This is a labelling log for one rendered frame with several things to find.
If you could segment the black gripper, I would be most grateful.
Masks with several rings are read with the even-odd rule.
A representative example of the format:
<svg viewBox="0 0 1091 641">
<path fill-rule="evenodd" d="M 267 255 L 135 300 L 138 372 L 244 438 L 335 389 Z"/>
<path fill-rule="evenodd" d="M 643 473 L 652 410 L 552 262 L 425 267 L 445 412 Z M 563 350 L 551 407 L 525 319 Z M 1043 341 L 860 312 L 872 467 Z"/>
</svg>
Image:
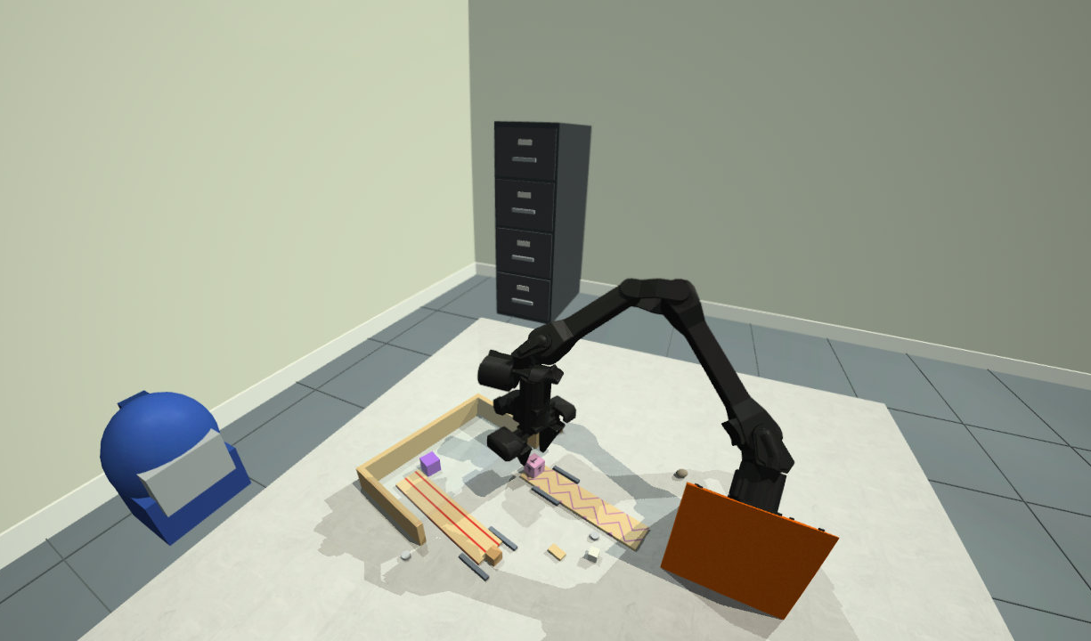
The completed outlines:
<svg viewBox="0 0 1091 641">
<path fill-rule="evenodd" d="M 544 404 L 527 404 L 520 397 L 514 398 L 514 402 L 519 404 L 519 418 L 517 418 L 519 426 L 514 433 L 501 427 L 488 434 L 487 447 L 491 448 L 493 453 L 499 453 L 504 461 L 512 461 L 518 457 L 519 463 L 525 465 L 529 455 L 532 453 L 532 447 L 527 443 L 529 435 L 540 434 L 540 451 L 546 453 L 550 443 L 554 442 L 561 430 L 566 426 L 563 422 L 570 423 L 571 419 L 576 418 L 576 406 L 560 396 L 553 397 Z M 560 421 L 560 415 L 563 422 Z"/>
</svg>

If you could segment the tan strip with purple zigzag pattern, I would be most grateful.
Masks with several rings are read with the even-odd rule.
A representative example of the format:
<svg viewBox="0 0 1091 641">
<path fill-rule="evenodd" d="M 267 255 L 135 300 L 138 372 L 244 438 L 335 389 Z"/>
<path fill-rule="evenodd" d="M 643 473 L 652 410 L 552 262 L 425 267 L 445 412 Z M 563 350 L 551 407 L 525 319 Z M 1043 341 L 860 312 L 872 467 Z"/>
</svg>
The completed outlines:
<svg viewBox="0 0 1091 641">
<path fill-rule="evenodd" d="M 527 472 L 521 472 L 520 477 L 532 486 L 546 491 L 551 498 L 560 500 L 560 506 L 570 508 L 574 515 L 598 527 L 607 535 L 615 537 L 631 551 L 638 548 L 650 528 L 607 504 L 606 500 L 597 498 L 578 484 L 570 482 L 568 477 L 563 477 L 548 465 L 537 477 L 528 475 Z"/>
</svg>

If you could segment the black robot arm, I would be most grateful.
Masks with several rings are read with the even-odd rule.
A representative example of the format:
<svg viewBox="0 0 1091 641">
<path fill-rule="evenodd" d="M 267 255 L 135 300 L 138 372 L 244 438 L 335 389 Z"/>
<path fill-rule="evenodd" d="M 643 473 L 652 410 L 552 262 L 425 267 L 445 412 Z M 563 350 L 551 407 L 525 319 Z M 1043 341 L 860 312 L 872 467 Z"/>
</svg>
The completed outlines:
<svg viewBox="0 0 1091 641">
<path fill-rule="evenodd" d="M 519 418 L 520 397 L 527 404 L 544 404 L 550 400 L 550 383 L 558 385 L 563 370 L 556 362 L 586 336 L 620 315 L 628 307 L 638 307 L 663 315 L 693 349 L 716 394 L 727 409 L 728 421 L 721 423 L 731 445 L 742 451 L 739 469 L 734 470 L 728 498 L 778 515 L 786 488 L 786 475 L 796 463 L 786 447 L 784 435 L 769 412 L 750 397 L 744 383 L 732 368 L 711 328 L 705 324 L 703 306 L 695 287 L 688 280 L 626 279 L 604 297 L 563 320 L 533 329 L 527 341 L 511 354 L 491 350 L 477 368 L 477 383 L 501 391 L 493 398 L 493 409 L 503 418 Z M 546 365 L 552 366 L 546 366 Z M 517 388 L 519 390 L 511 391 Z M 509 394 L 511 391 L 511 394 Z"/>
</svg>

